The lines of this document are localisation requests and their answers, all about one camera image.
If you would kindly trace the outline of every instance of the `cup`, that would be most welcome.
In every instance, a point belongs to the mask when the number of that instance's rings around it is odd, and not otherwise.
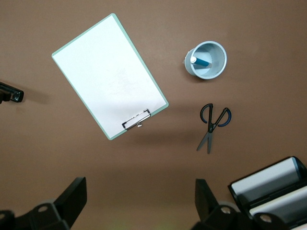
[[[184,60],[189,74],[205,80],[219,76],[225,69],[226,63],[225,49],[214,41],[200,43],[187,53]]]

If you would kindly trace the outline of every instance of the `tabletop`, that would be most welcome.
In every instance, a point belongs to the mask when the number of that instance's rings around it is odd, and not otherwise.
[[[169,107],[108,140],[51,54],[115,13]],[[234,180],[288,156],[307,164],[307,2],[222,0],[0,1],[0,81],[24,91],[0,104],[0,209],[21,215],[78,176],[88,201],[72,229],[188,230],[195,179],[233,202]],[[204,41],[227,65],[202,80],[183,64]],[[196,151],[213,133],[211,154]]]

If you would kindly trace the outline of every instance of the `black scissors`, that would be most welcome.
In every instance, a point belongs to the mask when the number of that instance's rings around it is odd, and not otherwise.
[[[207,104],[205,105],[202,109],[201,109],[201,120],[207,124],[207,121],[205,120],[205,118],[203,118],[203,112],[205,111],[206,108],[209,107],[209,123],[208,123],[208,132],[206,133],[206,135],[203,137],[203,139],[201,140],[200,145],[197,147],[197,151],[201,149],[201,147],[203,146],[203,144],[208,140],[208,154],[210,153],[211,150],[211,143],[212,143],[212,132],[215,129],[216,126],[218,127],[224,127],[226,125],[228,125],[228,123],[231,120],[231,112],[228,108],[225,108],[221,115],[219,116],[219,118],[216,120],[215,123],[212,123],[212,110],[213,110],[213,104]],[[219,125],[221,119],[223,118],[223,116],[225,115],[225,113],[228,113],[228,119],[225,123]]]

